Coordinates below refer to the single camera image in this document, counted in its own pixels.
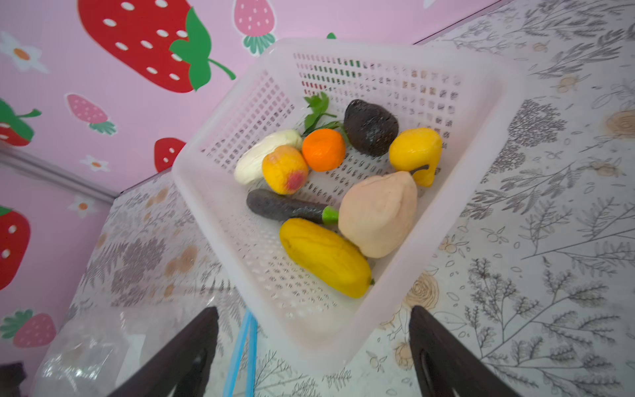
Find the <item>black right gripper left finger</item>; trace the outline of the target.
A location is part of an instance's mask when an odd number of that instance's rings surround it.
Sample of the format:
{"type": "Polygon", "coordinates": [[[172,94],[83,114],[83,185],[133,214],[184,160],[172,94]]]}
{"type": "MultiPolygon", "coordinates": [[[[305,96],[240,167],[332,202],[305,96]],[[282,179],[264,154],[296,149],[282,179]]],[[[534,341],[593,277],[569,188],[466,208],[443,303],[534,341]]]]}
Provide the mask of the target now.
{"type": "Polygon", "coordinates": [[[203,396],[218,343],[218,310],[202,310],[112,396],[203,396]]]}

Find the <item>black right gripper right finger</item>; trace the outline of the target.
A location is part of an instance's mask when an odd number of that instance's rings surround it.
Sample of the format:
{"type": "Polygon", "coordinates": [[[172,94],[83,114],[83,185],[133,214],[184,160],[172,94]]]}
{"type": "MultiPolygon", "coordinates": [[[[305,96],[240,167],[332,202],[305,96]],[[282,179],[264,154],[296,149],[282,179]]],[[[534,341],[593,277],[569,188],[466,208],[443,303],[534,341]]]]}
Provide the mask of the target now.
{"type": "Polygon", "coordinates": [[[409,321],[409,345],[423,396],[516,396],[422,306],[409,321]]]}

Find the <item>clear zip bag blue zipper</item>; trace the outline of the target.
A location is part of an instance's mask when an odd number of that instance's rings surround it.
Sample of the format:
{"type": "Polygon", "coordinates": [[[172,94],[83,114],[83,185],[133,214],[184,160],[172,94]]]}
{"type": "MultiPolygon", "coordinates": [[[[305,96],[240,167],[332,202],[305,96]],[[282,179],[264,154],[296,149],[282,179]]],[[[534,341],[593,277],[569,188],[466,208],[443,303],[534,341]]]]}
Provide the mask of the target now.
{"type": "Polygon", "coordinates": [[[205,394],[221,396],[246,305],[234,290],[138,307],[98,307],[71,317],[34,376],[33,396],[106,396],[129,380],[204,309],[218,311],[216,357],[205,394]]]}

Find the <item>yellow red peach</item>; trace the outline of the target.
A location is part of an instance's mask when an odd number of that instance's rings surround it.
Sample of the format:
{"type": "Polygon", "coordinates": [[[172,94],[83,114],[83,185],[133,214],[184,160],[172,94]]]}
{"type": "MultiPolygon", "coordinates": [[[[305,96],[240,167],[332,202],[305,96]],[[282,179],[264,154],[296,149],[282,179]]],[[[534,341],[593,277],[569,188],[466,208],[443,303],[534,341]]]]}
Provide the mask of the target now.
{"type": "Polygon", "coordinates": [[[309,167],[298,149],[284,145],[265,156],[262,173],[275,193],[293,195],[307,182],[309,167]]]}

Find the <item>orange tangerine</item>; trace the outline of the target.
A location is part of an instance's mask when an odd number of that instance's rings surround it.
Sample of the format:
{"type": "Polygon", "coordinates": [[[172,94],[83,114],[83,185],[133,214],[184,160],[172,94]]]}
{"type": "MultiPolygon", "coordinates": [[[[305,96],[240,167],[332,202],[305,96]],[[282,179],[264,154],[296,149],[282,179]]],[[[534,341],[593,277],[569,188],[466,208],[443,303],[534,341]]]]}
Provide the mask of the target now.
{"type": "Polygon", "coordinates": [[[340,132],[327,128],[311,132],[302,145],[304,160],[316,172],[337,169],[344,162],[346,152],[347,145],[340,132]]]}

